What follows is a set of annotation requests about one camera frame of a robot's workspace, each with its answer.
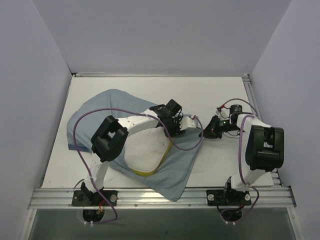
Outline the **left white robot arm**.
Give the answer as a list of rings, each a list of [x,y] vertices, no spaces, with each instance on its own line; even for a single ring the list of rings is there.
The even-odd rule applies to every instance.
[[[90,206],[101,201],[109,164],[121,154],[128,137],[148,129],[163,127],[165,136],[173,138],[195,126],[189,116],[179,114],[182,107],[173,99],[166,105],[152,106],[141,113],[116,108],[114,110],[130,116],[107,116],[90,139],[92,154],[97,159],[93,159],[91,164],[86,166],[88,175],[80,187],[83,200]]]

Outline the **grey-blue pillowcase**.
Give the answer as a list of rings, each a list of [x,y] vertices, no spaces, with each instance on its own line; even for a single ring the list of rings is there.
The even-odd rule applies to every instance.
[[[88,99],[69,118],[66,125],[66,137],[69,150],[80,148],[83,152],[92,150],[91,138],[107,116],[124,118],[129,116],[119,109],[142,113],[153,107],[153,102],[138,98],[119,89],[109,89]],[[181,148],[171,147],[159,169],[150,176],[135,174],[125,162],[125,153],[110,163],[110,168],[154,189],[165,198],[176,202],[182,195],[199,147],[199,130],[190,129],[178,136],[175,143]]]

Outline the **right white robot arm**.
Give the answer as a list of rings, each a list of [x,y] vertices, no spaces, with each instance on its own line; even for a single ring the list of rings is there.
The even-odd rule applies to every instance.
[[[238,131],[237,173],[228,178],[222,191],[222,200],[232,205],[263,175],[281,168],[284,163],[285,132],[258,119],[253,113],[243,112],[243,107],[229,107],[229,116],[220,119],[214,115],[198,136],[221,139],[223,133]]]

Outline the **white pillow yellow trim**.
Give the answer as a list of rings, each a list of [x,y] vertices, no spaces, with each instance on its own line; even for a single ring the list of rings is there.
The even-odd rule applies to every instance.
[[[149,128],[127,138],[124,161],[136,175],[149,177],[165,161],[171,146],[163,127]]]

